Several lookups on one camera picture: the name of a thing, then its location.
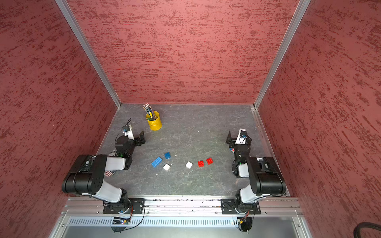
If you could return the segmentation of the long blue lego brick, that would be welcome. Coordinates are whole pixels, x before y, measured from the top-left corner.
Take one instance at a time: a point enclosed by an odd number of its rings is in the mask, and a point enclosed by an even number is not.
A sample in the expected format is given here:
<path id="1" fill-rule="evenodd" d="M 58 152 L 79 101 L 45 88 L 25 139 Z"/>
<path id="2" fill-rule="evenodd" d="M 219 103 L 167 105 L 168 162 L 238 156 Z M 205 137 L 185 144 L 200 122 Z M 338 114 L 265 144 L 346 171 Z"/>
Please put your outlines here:
<path id="1" fill-rule="evenodd" d="M 157 157 L 157 158 L 151 163 L 151 165 L 155 168 L 155 167 L 157 167 L 162 161 L 163 161 L 163 160 L 162 160 L 161 157 Z"/>

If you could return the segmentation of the small dark blue lego brick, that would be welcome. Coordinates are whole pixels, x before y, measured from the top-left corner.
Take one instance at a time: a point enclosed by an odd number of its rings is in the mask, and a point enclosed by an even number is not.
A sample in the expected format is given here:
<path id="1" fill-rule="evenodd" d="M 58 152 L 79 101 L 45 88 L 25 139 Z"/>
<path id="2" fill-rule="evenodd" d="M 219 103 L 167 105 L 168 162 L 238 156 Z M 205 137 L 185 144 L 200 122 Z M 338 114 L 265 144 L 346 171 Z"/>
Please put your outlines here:
<path id="1" fill-rule="evenodd" d="M 171 158 L 170 152 L 165 153 L 164 156 L 165 156 L 166 159 L 170 159 Z"/>

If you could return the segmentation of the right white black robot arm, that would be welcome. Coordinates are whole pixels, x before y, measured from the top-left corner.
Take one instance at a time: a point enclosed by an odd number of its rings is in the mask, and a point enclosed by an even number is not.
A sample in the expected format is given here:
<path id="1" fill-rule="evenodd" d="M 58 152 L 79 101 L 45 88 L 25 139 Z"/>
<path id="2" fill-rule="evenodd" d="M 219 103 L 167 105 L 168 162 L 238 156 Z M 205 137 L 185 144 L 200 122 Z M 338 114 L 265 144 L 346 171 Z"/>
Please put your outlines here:
<path id="1" fill-rule="evenodd" d="M 237 137 L 229 132 L 226 138 L 226 144 L 234 152 L 232 174 L 250 181 L 249 185 L 237 192 L 237 206 L 248 206 L 268 196 L 279 197 L 286 194 L 286 183 L 275 159 L 251 156 L 251 143 L 252 139 L 246 129 L 240 129 Z"/>

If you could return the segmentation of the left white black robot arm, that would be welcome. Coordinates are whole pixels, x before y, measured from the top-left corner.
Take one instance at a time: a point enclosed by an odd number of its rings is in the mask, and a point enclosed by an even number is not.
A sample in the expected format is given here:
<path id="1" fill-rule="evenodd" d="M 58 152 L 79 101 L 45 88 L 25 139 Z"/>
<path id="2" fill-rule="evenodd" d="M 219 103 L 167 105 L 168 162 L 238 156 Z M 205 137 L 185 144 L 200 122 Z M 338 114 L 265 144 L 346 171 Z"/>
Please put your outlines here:
<path id="1" fill-rule="evenodd" d="M 114 210 L 128 209 L 130 201 L 127 192 L 104 179 L 106 172 L 128 170 L 133 161 L 134 149 L 145 144 L 144 131 L 134 137 L 132 130 L 125 126 L 123 133 L 115 140 L 115 156 L 79 155 L 63 180 L 62 191 L 95 197 Z"/>

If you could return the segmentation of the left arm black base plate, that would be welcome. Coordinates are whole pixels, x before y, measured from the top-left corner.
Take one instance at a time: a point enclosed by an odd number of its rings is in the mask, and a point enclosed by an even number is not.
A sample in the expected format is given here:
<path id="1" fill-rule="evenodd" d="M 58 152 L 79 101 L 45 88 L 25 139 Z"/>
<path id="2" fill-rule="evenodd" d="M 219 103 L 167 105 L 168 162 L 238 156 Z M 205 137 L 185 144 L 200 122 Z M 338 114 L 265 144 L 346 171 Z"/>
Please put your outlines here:
<path id="1" fill-rule="evenodd" d="M 145 199 L 132 198 L 127 200 L 121 200 L 116 203 L 103 202 L 103 214 L 116 214 L 127 215 L 142 214 L 144 208 Z"/>

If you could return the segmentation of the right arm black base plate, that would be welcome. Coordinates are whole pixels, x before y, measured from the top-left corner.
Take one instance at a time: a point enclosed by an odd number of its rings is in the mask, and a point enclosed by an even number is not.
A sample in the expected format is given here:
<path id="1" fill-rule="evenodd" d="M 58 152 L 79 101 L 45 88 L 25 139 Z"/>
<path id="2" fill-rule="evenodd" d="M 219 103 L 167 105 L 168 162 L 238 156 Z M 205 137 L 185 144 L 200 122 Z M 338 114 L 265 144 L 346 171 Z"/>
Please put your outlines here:
<path id="1" fill-rule="evenodd" d="M 237 214 L 246 215 L 248 212 L 250 215 L 260 215 L 261 208 L 258 203 L 242 203 L 236 199 L 221 199 L 222 214 Z"/>

